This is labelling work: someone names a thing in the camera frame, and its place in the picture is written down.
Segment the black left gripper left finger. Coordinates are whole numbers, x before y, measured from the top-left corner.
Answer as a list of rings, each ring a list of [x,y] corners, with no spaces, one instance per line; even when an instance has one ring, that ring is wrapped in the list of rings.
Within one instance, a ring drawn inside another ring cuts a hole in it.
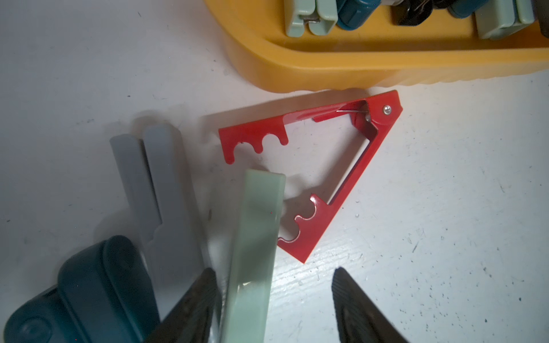
[[[217,277],[205,269],[146,342],[208,342],[217,304]]]

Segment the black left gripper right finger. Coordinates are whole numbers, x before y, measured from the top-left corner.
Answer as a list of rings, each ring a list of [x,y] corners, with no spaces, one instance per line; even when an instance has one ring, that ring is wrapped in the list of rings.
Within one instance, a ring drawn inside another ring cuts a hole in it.
[[[342,267],[334,272],[332,292],[341,342],[407,341]]]

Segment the grey pruning pliers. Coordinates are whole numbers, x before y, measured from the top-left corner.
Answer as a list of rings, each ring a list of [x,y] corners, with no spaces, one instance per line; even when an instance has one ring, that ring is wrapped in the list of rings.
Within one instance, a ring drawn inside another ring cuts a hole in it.
[[[171,124],[154,124],[140,139],[121,134],[110,144],[165,318],[211,264],[183,139]]]

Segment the dark teal angled pruning pliers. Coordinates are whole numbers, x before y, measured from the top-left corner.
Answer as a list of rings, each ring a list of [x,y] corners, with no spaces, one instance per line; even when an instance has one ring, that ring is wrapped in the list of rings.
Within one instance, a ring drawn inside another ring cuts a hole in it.
[[[360,28],[381,2],[381,0],[337,0],[337,25],[347,31]]]

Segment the black pruning pliers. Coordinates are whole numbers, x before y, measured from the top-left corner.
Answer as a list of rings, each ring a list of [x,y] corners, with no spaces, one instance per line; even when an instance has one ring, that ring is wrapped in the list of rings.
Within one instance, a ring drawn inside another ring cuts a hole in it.
[[[433,13],[432,0],[403,0],[392,7],[393,24],[402,27],[416,27]]]
[[[535,0],[536,15],[541,34],[549,38],[549,0]]]

